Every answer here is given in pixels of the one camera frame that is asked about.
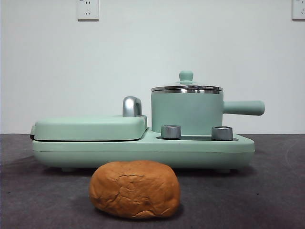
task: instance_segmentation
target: silver knob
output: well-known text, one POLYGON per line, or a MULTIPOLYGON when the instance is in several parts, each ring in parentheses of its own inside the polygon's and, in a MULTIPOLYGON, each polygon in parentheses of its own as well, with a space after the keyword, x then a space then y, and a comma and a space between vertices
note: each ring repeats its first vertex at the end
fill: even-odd
POLYGON ((219 141, 232 141, 233 130, 229 126, 214 126, 212 127, 212 139, 219 141))
POLYGON ((180 139, 181 126, 179 125, 163 125, 161 127, 161 137, 165 139, 180 139))

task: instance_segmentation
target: rubber foot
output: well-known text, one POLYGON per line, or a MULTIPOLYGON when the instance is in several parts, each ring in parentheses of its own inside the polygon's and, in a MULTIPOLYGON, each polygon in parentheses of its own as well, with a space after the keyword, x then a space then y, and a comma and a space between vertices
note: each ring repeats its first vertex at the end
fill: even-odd
POLYGON ((62 170, 62 172, 70 173, 70 172, 74 172, 77 169, 76 168, 61 168, 61 170, 62 170))
POLYGON ((215 169, 215 172, 222 173, 222 174, 228 174, 231 172, 230 169, 215 169))

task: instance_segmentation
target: glass lid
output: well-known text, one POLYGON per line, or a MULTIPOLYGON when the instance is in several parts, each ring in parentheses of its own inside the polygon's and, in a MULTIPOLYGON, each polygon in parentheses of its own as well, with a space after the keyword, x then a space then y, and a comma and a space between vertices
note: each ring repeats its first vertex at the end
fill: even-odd
POLYGON ((185 90, 212 90, 212 91, 222 91, 221 87, 216 86, 209 86, 209 85, 202 85, 198 84, 197 82, 193 81, 193 72, 192 71, 181 71, 179 73, 180 81, 171 84, 171 85, 164 85, 161 87, 154 87, 152 88, 152 92, 156 91, 164 91, 164 90, 177 90, 177 89, 185 89, 185 90))

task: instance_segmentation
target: bread crust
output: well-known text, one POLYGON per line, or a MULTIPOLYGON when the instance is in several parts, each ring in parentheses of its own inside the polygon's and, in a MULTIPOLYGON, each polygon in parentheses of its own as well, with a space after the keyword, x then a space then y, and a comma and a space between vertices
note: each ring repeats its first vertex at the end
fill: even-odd
POLYGON ((116 161, 99 167, 89 186, 92 204, 107 213, 130 219, 170 217, 180 204, 174 171, 154 161, 116 161))

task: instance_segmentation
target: wall socket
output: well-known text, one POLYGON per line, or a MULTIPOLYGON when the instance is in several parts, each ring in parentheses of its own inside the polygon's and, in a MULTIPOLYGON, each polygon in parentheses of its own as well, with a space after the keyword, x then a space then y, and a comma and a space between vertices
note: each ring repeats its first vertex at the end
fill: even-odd
POLYGON ((292 20, 305 20, 305 0, 292 0, 292 20))
POLYGON ((77 0, 78 20, 98 20, 100 18, 100 0, 77 0))

